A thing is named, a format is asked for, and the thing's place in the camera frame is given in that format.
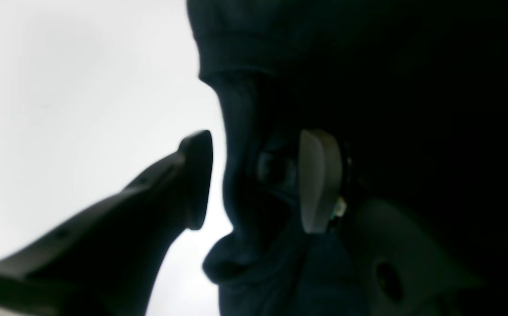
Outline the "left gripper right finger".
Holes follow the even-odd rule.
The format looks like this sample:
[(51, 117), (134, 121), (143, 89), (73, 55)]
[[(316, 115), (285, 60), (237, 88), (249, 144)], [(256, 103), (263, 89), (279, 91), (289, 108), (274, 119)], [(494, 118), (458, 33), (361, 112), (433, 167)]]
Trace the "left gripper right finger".
[(350, 254), (371, 316), (471, 316), (458, 303), (483, 283), (393, 202), (356, 202), (347, 146), (319, 129), (300, 132), (300, 211), (308, 234), (336, 232)]

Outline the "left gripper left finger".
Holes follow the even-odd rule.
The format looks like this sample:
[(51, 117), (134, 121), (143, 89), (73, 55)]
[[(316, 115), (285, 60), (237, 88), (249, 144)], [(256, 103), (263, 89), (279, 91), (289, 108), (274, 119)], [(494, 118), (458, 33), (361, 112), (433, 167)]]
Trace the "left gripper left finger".
[(204, 223), (208, 130), (126, 188), (0, 260), (0, 307), (34, 316), (143, 316), (172, 242)]

